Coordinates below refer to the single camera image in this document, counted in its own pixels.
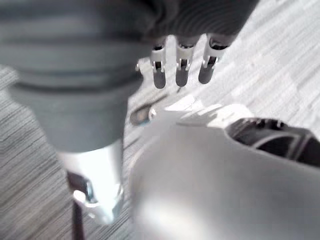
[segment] gray carpet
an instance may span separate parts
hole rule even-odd
[[[184,91],[204,104],[238,102],[257,116],[280,118],[310,128],[320,137],[320,1],[263,0],[216,68],[208,85],[197,80],[205,38],[195,51]],[[168,84],[153,86],[151,67],[142,59],[145,81],[131,99],[129,111],[175,86],[175,43],[168,40]],[[70,239],[72,204],[65,174],[32,112],[12,102],[6,87],[18,76],[0,68],[1,197],[0,238]],[[140,128],[125,127],[123,175],[137,146],[130,143]],[[87,239],[130,239],[132,224],[126,202],[118,221],[99,226],[84,216]]]

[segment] floor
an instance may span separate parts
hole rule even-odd
[[[208,85],[197,80],[206,41],[200,39],[183,91],[206,105],[245,104],[257,116],[310,128],[320,138],[319,13],[318,0],[262,0]],[[174,39],[169,37],[167,43],[167,86],[154,88],[151,67],[142,59],[145,81],[130,99],[129,112],[178,89]],[[10,100],[6,87],[16,79],[12,69],[0,67],[0,237],[71,239],[72,202],[65,174],[32,112]],[[131,143],[141,130],[130,124],[125,127],[123,176],[127,192],[130,162],[138,150]],[[85,215],[87,239],[131,239],[129,207],[127,199],[121,217],[111,226],[99,226]]]

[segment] cable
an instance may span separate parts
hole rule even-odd
[[[73,210],[72,210],[72,235],[74,240],[85,240],[84,226],[82,220],[82,210],[73,202]]]

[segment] silver metal part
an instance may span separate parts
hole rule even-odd
[[[164,46],[161,49],[152,50],[150,62],[154,73],[156,73],[158,70],[164,73],[166,64],[166,47]]]
[[[73,191],[73,198],[89,216],[100,224],[111,224],[120,214],[124,190],[122,187],[123,144],[119,139],[106,147],[80,153],[58,152],[65,169],[89,182],[93,199],[86,193]]]
[[[247,116],[237,104],[158,113],[133,158],[136,239],[319,239],[319,169],[234,141],[225,125]]]
[[[190,69],[193,55],[194,55],[195,46],[184,47],[183,45],[177,44],[176,46],[176,67],[178,70],[182,68],[182,61],[186,60],[185,70]]]
[[[212,46],[215,45],[214,43],[211,43],[211,38],[210,36],[208,36],[208,39],[206,41],[205,44],[205,49],[204,49],[204,54],[203,54],[203,67],[207,68],[208,67],[208,63],[210,60],[210,57],[215,58],[214,59],[214,64],[211,68],[214,68],[216,66],[216,63],[222,58],[222,56],[224,55],[227,47],[225,49],[221,49],[221,50],[217,50],[217,49],[213,49]]]

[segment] gray rubber sleeve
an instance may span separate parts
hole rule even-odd
[[[0,63],[15,68],[12,98],[34,112],[61,152],[87,152],[123,137],[135,71],[152,45],[152,5],[127,0],[0,2]]]

